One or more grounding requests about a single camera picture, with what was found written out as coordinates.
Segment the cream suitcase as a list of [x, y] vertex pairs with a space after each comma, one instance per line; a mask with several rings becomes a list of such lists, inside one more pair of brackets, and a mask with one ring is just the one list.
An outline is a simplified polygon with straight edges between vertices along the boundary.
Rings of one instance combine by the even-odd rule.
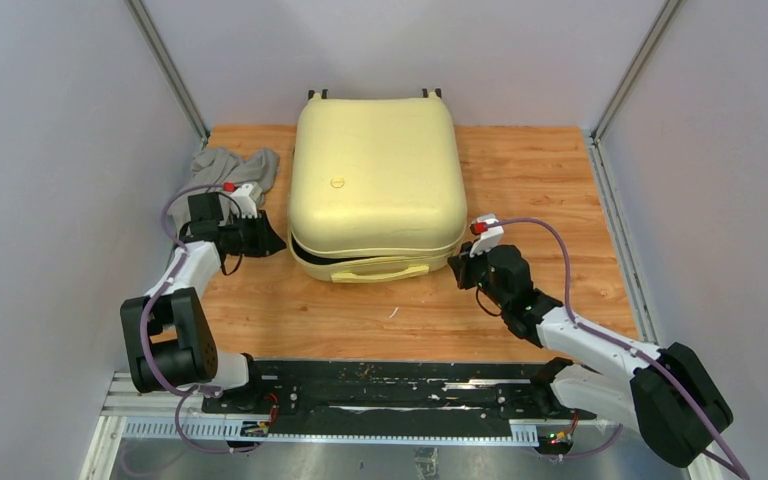
[[307, 275], [363, 284], [435, 272], [457, 251], [467, 213], [440, 88], [394, 99], [309, 91], [287, 205], [289, 250]]

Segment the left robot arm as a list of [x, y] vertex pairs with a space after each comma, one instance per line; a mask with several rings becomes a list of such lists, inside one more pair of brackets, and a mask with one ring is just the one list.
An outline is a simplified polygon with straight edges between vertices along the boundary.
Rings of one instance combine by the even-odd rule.
[[174, 250], [162, 278], [144, 295], [125, 300], [120, 319], [131, 380], [140, 393], [199, 392], [228, 400], [243, 413], [258, 411], [266, 386], [248, 354], [220, 350], [201, 297], [216, 274], [230, 275], [227, 257], [262, 258], [285, 249], [259, 209], [254, 183], [189, 187], [170, 198], [160, 225]]

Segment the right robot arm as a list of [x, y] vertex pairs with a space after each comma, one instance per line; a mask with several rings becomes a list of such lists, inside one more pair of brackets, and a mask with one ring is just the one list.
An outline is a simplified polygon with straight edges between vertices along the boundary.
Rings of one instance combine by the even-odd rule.
[[535, 287], [517, 247], [476, 253], [466, 242], [447, 264], [457, 287], [491, 300], [515, 337], [567, 354], [544, 366], [530, 392], [540, 415], [569, 408], [601, 416], [637, 432], [676, 467], [689, 466], [733, 424], [733, 411], [693, 349], [633, 340], [583, 318]]

